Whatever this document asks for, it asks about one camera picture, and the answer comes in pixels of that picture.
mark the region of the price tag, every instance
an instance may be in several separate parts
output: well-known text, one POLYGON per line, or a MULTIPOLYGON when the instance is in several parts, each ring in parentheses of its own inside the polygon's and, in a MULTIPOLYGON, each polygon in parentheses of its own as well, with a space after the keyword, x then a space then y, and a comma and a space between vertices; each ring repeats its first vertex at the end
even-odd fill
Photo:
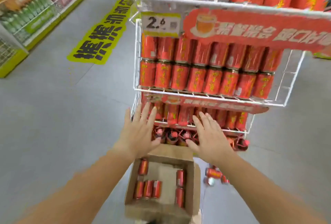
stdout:
POLYGON ((179 13, 142 13, 142 27, 147 36, 179 37, 180 23, 179 13))

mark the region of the red display sign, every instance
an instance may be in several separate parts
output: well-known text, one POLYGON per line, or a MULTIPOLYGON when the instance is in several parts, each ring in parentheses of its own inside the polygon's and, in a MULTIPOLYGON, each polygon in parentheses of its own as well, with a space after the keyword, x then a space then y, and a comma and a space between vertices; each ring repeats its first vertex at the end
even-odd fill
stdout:
POLYGON ((331 48, 331 21, 326 18, 202 8, 185 17, 184 31, 188 38, 204 44, 238 43, 313 52, 331 48))
POLYGON ((238 103, 232 101, 218 101, 211 99, 201 99, 201 98, 189 98, 185 96, 173 96, 165 94, 148 94, 144 93, 144 96, 147 97, 147 100, 151 103, 157 101, 162 101, 166 104, 173 105, 186 105, 193 107, 204 107, 212 109, 224 109, 229 111, 240 111, 247 112, 251 114, 265 113, 269 110, 269 107, 254 105, 250 103, 238 103))

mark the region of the supermarket floor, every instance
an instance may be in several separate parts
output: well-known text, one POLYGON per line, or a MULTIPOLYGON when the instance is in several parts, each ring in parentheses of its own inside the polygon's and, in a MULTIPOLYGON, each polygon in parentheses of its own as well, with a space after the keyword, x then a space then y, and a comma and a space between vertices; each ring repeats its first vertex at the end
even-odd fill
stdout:
MULTIPOLYGON (((127 25, 105 65, 66 59, 115 1, 83 1, 0 80, 1 223, 19 218, 74 172, 89 167, 118 138, 124 111, 134 100, 134 26, 127 25)), ((329 221, 330 67, 331 61, 306 58, 288 106, 256 117, 249 135, 252 145, 241 154, 329 221)), ((132 223, 124 217, 128 177, 129 171, 94 223, 132 223)), ((203 190, 201 206, 207 224, 257 223, 232 186, 203 190)))

